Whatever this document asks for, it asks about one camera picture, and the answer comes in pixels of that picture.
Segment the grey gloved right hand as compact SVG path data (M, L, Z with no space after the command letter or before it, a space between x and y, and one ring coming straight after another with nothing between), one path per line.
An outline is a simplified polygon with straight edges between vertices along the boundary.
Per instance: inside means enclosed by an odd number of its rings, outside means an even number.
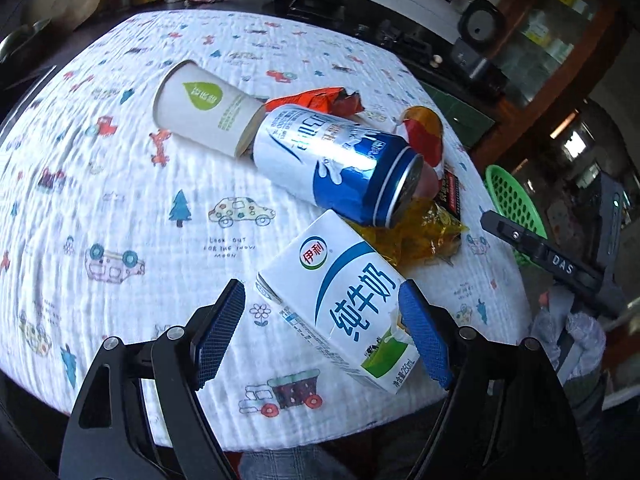
M562 385L600 370L606 337L601 324L583 310L573 312L576 296L555 284L539 298L530 336L537 339Z

